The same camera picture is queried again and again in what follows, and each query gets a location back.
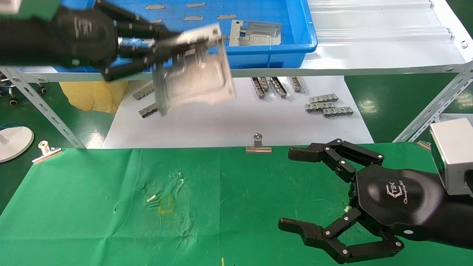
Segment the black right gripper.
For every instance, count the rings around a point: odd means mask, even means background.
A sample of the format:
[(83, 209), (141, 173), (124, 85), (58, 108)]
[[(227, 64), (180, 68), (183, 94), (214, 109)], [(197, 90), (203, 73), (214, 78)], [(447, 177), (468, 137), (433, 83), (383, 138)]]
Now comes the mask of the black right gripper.
[[(346, 183), (354, 182), (355, 208), (328, 227), (296, 219), (280, 218), (281, 231), (298, 234), (305, 246), (321, 249), (338, 264), (349, 264), (397, 255), (404, 244), (396, 236), (413, 241), (445, 241), (441, 209), (446, 192), (435, 173), (382, 167), (385, 157), (342, 139), (291, 147), (288, 159), (323, 162)], [(353, 161), (366, 168), (356, 174)], [(359, 222), (381, 241), (347, 246), (338, 237)]]

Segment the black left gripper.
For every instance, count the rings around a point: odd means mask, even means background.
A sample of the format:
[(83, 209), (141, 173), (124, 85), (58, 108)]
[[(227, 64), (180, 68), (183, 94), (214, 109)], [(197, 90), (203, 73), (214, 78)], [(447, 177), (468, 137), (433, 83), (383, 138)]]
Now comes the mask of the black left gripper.
[[(102, 68), (104, 80), (114, 81), (167, 62), (178, 54), (177, 44), (123, 46), (118, 45), (117, 35), (161, 41), (182, 32), (171, 31), (162, 23), (153, 24), (111, 2), (96, 0), (94, 8), (85, 10), (61, 7), (55, 15), (55, 34), (61, 48), (58, 51), (61, 66)], [(117, 57), (131, 61), (112, 66)]]

